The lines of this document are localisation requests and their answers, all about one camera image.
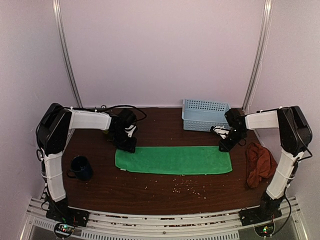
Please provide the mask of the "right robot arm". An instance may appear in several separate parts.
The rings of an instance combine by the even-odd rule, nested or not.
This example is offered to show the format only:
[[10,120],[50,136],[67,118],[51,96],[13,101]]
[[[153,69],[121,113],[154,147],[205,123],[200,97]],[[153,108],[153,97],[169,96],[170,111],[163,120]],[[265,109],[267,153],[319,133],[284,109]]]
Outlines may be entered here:
[[261,196],[255,210],[259,220],[268,220],[279,208],[289,184],[295,177],[299,162],[306,159],[312,141],[311,128],[299,106],[279,107],[243,115],[237,108],[224,114],[230,129],[212,126],[211,132],[220,136],[219,151],[229,152],[247,137],[248,130],[278,129],[281,155],[272,181]]

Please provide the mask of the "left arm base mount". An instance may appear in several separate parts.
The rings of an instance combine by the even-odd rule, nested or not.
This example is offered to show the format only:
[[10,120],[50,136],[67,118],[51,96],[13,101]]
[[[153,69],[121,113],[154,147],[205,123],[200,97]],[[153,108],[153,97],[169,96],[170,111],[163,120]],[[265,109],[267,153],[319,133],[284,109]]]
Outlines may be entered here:
[[57,222],[66,223],[74,227],[86,227],[90,213],[85,210],[69,208],[66,214],[62,214],[57,209],[49,209],[46,218]]

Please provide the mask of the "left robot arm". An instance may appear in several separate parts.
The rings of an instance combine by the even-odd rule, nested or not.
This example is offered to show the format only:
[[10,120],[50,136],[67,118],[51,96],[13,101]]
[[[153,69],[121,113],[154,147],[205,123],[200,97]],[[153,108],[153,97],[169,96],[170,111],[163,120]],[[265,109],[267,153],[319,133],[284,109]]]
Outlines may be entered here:
[[120,150],[134,153],[137,139],[133,136],[138,119],[132,106],[124,105],[118,114],[108,108],[66,107],[52,103],[40,123],[35,136],[42,177],[46,182],[52,213],[61,222],[72,218],[63,183],[62,156],[71,130],[101,130],[111,135],[112,144]]

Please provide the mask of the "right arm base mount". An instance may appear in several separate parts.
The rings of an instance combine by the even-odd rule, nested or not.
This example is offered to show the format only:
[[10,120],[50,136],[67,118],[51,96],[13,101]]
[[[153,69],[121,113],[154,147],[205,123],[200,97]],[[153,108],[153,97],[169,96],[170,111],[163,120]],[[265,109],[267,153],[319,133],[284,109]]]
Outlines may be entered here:
[[260,206],[243,208],[239,211],[239,217],[243,227],[271,221],[272,219],[279,218],[281,216],[282,212],[279,209],[273,213],[263,213]]

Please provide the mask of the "green towel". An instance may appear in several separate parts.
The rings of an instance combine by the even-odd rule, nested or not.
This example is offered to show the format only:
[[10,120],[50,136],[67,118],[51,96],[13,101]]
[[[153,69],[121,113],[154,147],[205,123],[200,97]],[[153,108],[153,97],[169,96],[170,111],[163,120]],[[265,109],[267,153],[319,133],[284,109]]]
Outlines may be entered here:
[[115,152],[123,171],[158,175],[220,175],[233,171],[228,152],[218,146],[141,146],[134,153]]

